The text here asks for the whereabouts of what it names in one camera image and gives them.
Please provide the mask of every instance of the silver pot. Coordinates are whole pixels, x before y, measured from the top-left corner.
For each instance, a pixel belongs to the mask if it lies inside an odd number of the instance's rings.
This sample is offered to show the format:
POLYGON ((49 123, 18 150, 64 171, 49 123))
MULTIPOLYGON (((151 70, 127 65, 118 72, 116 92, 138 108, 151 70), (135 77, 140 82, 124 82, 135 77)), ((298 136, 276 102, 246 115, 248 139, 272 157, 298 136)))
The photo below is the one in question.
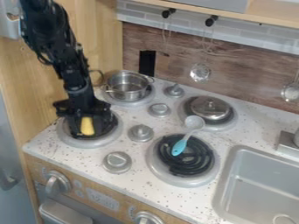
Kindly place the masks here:
POLYGON ((121 70, 108 78, 106 92, 120 101, 136 102, 146 95, 146 89, 155 80, 139 73, 121 70))

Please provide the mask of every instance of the wooden backsplash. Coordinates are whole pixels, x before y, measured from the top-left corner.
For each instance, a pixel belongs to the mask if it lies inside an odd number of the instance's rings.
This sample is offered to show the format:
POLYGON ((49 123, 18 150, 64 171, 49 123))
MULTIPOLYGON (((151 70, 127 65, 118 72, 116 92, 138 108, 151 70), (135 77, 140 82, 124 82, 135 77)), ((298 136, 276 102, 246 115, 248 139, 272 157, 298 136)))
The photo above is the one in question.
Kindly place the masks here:
POLYGON ((299 114, 298 103, 281 98, 283 86, 295 78, 298 56, 214 40, 211 49, 215 55, 207 56, 212 77, 197 83, 189 72, 205 59, 202 41, 201 37, 173 32, 167 45, 169 56, 165 56, 161 30, 124 23, 124 68, 138 71, 139 52, 156 51, 158 78, 299 114))

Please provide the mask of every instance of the oven handle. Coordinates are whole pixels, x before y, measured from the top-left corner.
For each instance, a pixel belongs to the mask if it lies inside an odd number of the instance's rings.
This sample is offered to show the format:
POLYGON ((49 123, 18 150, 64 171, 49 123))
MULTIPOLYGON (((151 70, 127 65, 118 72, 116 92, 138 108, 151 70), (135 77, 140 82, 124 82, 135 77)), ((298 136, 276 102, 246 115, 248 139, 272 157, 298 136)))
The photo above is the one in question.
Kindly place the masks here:
POLYGON ((93 220, 55 200, 46 199, 38 209, 41 217, 52 224, 93 224, 93 220))

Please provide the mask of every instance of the oven door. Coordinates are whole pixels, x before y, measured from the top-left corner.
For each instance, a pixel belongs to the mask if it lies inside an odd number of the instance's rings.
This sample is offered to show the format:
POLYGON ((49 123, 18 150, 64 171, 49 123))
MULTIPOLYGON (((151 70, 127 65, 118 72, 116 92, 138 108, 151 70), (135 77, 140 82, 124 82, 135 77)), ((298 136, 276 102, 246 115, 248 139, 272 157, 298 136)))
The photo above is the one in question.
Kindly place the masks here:
POLYGON ((115 218, 65 195, 48 198, 45 187, 38 182, 35 187, 40 204, 39 213, 45 224, 122 224, 115 218))

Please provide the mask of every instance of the hook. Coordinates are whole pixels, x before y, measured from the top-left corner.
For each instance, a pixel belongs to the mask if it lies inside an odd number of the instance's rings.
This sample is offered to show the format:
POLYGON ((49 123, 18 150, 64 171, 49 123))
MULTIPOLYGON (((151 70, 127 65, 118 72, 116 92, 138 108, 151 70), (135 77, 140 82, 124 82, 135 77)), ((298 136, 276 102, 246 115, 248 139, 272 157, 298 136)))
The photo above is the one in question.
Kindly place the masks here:
POLYGON ((205 21, 205 25, 207 27, 211 27, 214 25, 214 23, 219 19, 219 16, 210 16, 208 19, 205 21))
POLYGON ((162 17, 163 18, 168 18, 170 15, 172 15, 173 13, 175 13, 177 10, 176 9, 173 9, 173 8, 170 8, 168 10, 164 10, 162 12, 162 17))

